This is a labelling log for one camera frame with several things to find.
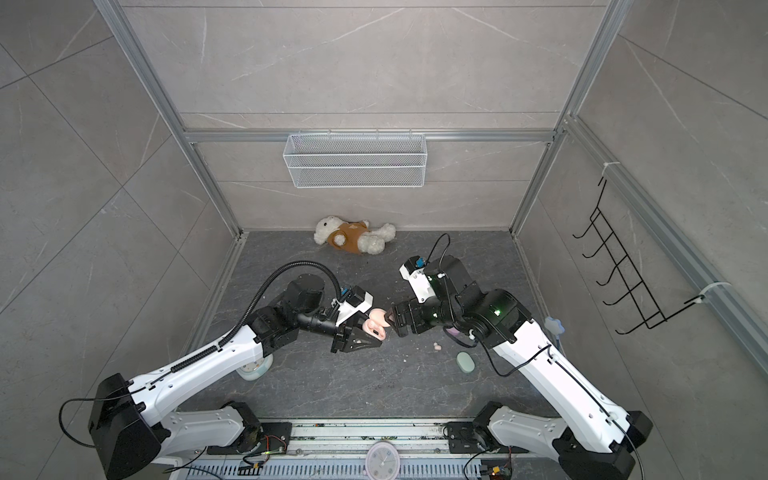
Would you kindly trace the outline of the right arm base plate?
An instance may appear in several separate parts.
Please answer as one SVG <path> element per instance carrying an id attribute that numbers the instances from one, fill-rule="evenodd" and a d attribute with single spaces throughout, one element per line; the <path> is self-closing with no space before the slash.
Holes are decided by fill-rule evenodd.
<path id="1" fill-rule="evenodd" d="M 492 434 L 487 425 L 451 421 L 443 426 L 444 438 L 448 441 L 449 452 L 452 454 L 469 454 L 487 451 L 489 453 L 528 453 L 528 450 L 516 447 L 502 445 Z"/>

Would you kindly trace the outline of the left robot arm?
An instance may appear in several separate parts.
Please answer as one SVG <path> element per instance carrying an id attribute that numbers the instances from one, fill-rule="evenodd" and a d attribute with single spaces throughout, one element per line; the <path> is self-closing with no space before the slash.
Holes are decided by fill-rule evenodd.
<path id="1" fill-rule="evenodd" d="M 386 337 L 386 313 L 359 286 L 344 290 L 334 273 L 315 261 L 268 305 L 251 302 L 225 335 L 169 365 L 130 380 L 114 374 L 90 398 L 90 448 L 109 479 L 126 479 L 157 458 L 196 447 L 244 452 L 259 423 L 249 407 L 175 417 L 179 405 L 233 371 L 256 364 L 292 343 L 302 330 L 327 335 L 333 352 L 377 348 Z"/>

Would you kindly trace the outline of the mint green earbud case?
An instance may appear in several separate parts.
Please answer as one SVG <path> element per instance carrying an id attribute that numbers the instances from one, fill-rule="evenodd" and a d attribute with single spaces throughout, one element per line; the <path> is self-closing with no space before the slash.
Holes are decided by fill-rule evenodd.
<path id="1" fill-rule="evenodd" d="M 460 371 L 465 374 L 470 374 L 476 369 L 475 361 L 467 352 L 459 352 L 456 355 L 456 363 Z"/>

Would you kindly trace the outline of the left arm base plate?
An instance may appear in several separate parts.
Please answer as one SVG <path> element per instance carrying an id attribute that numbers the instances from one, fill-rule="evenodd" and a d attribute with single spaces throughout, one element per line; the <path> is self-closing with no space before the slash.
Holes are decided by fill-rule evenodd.
<path id="1" fill-rule="evenodd" d="M 259 427 L 246 427 L 240 436 L 225 447 L 211 446 L 208 455 L 246 455 L 285 453 L 291 442 L 293 424 L 290 422 L 267 422 Z"/>

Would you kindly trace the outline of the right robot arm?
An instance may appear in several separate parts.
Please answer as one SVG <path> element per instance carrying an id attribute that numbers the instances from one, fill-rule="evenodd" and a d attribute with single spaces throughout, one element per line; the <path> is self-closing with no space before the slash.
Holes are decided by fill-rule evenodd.
<path id="1" fill-rule="evenodd" d="M 627 479 L 640 466 L 637 450 L 647 441 L 652 421 L 592 385 L 514 295 L 483 291 L 451 255 L 431 262 L 410 257 L 400 274 L 414 296 L 387 314 L 399 336 L 454 328 L 488 356 L 505 360 L 511 374 L 522 374 L 558 414 L 547 418 L 490 402 L 472 423 L 483 451 L 526 450 L 557 461 L 571 479 Z"/>

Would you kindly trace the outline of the pink earbud case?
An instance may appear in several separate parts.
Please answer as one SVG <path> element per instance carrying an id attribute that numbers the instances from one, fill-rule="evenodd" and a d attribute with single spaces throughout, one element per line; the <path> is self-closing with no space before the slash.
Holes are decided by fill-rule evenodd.
<path id="1" fill-rule="evenodd" d="M 368 318 L 362 325 L 363 331 L 380 341 L 385 340 L 387 336 L 386 328 L 389 326 L 386 320 L 386 315 L 387 312 L 383 309 L 371 309 L 368 313 Z"/>

